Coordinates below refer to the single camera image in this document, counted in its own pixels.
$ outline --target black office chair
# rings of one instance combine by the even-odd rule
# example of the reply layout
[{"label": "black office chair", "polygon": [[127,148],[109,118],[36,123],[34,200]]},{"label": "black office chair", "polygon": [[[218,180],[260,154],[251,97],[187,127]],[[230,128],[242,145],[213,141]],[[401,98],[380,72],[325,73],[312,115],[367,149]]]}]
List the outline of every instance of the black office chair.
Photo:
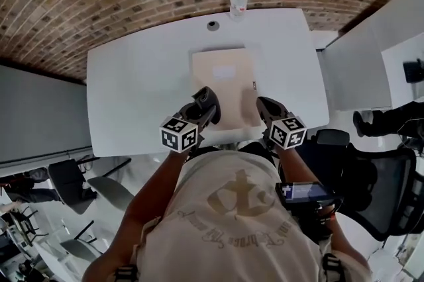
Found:
[{"label": "black office chair", "polygon": [[[52,182],[60,199],[77,214],[83,214],[97,197],[97,193],[91,190],[91,188],[83,188],[85,178],[78,165],[98,159],[99,158],[89,158],[79,162],[75,160],[66,160],[48,166],[50,181]],[[112,173],[115,173],[130,162],[131,159],[129,158],[117,167],[108,171],[103,175],[103,177],[110,176]]]},{"label": "black office chair", "polygon": [[347,133],[320,130],[296,150],[324,185],[346,196],[339,212],[376,240],[419,231],[424,180],[415,172],[414,151],[369,153],[346,143]]}]

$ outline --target white t-shirt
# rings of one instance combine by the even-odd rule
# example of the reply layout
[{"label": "white t-shirt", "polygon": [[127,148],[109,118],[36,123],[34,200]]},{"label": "white t-shirt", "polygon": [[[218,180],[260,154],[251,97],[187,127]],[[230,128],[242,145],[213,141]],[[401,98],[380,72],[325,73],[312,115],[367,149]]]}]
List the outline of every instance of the white t-shirt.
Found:
[{"label": "white t-shirt", "polygon": [[[211,152],[183,171],[164,218],[136,249],[139,281],[325,281],[325,252],[282,206],[269,161]],[[346,282],[370,281],[356,260],[333,254]]]}]

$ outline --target person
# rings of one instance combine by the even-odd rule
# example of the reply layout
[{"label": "person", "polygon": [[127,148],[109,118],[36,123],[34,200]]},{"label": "person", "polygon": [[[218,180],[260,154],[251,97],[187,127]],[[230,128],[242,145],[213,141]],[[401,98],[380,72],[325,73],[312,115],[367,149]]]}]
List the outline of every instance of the person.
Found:
[{"label": "person", "polygon": [[[343,281],[371,281],[335,215],[325,223],[331,239],[313,242],[281,204],[267,151],[243,150],[200,148],[186,163],[187,152],[170,152],[83,282],[326,281],[326,253],[340,260]],[[294,149],[276,152],[287,182],[318,181]]]},{"label": "person", "polygon": [[379,137],[399,134],[412,138],[424,138],[424,103],[410,102],[402,107],[372,111],[372,123],[364,122],[358,111],[353,113],[353,124],[359,137]]},{"label": "person", "polygon": [[24,203],[60,201],[59,195],[54,189],[33,189],[35,183],[40,183],[47,179],[47,169],[42,167],[26,173],[0,177],[0,187],[6,191],[7,196],[12,201]]}]

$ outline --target black pants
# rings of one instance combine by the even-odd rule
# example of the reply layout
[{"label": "black pants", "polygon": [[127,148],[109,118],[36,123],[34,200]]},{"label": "black pants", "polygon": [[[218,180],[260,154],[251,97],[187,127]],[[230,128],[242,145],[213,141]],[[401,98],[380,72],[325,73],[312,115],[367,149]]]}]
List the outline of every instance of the black pants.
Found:
[{"label": "black pants", "polygon": [[25,203],[60,201],[59,195],[53,189],[31,189],[28,191],[8,191],[6,189],[6,193],[12,201],[21,200]]},{"label": "black pants", "polygon": [[[199,148],[194,153],[194,155],[189,159],[189,161],[200,156],[200,155],[206,154],[208,152],[218,152],[219,150],[220,149],[215,148],[215,147]],[[272,163],[272,165],[274,165],[274,160],[272,159],[271,153],[267,149],[265,149],[263,147],[263,145],[261,145],[261,143],[259,143],[259,142],[249,143],[247,146],[241,148],[239,151],[240,152],[246,152],[246,153],[249,153],[249,154],[258,155],[260,157],[266,158],[268,161],[270,161]]]},{"label": "black pants", "polygon": [[423,120],[411,120],[412,118],[424,118],[424,104],[411,102],[402,107],[386,112],[373,111],[373,121],[360,124],[360,131],[369,137],[385,136],[388,134],[399,134],[418,138],[418,126]]}]

